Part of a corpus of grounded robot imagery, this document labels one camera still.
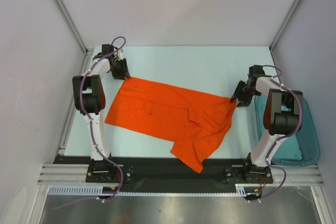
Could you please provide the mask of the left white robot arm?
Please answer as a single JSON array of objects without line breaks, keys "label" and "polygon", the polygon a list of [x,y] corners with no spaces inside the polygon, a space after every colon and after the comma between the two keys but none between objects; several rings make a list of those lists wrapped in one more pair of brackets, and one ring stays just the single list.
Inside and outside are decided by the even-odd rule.
[{"label": "left white robot arm", "polygon": [[75,108],[83,115],[89,131],[91,155],[86,175],[88,183],[117,183],[122,172],[112,161],[104,130],[103,111],[106,107],[102,79],[110,73],[116,80],[131,78],[122,47],[103,44],[94,56],[92,66],[82,75],[72,78]]}]

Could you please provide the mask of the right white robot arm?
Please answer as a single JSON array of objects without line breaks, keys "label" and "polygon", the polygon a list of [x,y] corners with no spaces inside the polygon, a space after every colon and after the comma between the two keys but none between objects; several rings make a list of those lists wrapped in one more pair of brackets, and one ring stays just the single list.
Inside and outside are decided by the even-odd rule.
[{"label": "right white robot arm", "polygon": [[248,107],[255,96],[267,98],[263,116],[264,133],[256,148],[244,160],[236,174],[249,184],[271,179],[271,159],[279,146],[302,127],[303,92],[291,90],[265,74],[265,65],[249,67],[247,81],[240,81],[231,97],[231,103]]}]

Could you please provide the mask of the orange t-shirt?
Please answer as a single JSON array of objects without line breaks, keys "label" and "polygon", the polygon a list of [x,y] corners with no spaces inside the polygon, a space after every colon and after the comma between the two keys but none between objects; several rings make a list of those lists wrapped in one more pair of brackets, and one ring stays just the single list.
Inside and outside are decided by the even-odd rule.
[{"label": "orange t-shirt", "polygon": [[133,77],[121,85],[105,123],[173,142],[171,153],[201,173],[235,109],[230,98]]}]

